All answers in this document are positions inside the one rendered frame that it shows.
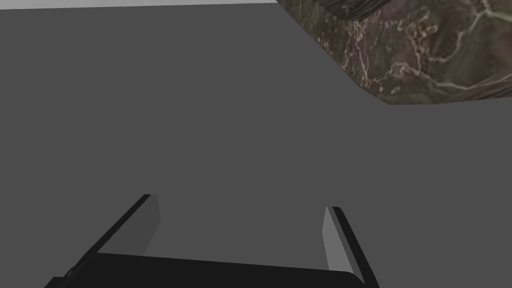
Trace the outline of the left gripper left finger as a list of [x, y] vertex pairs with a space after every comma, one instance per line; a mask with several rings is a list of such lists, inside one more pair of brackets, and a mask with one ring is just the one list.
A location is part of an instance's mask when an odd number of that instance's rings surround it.
[[143, 256], [161, 223], [157, 195], [144, 194], [82, 256], [70, 274], [77, 272], [97, 253]]

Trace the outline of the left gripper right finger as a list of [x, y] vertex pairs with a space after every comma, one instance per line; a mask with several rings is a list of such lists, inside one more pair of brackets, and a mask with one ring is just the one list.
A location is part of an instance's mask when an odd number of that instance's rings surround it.
[[325, 208], [322, 239], [328, 269], [344, 274], [343, 288], [380, 288], [354, 230], [340, 207]]

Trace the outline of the brown marble counter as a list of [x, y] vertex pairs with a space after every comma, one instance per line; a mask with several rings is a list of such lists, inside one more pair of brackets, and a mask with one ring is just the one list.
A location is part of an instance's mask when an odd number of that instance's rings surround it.
[[512, 0], [276, 0], [390, 105], [512, 98]]

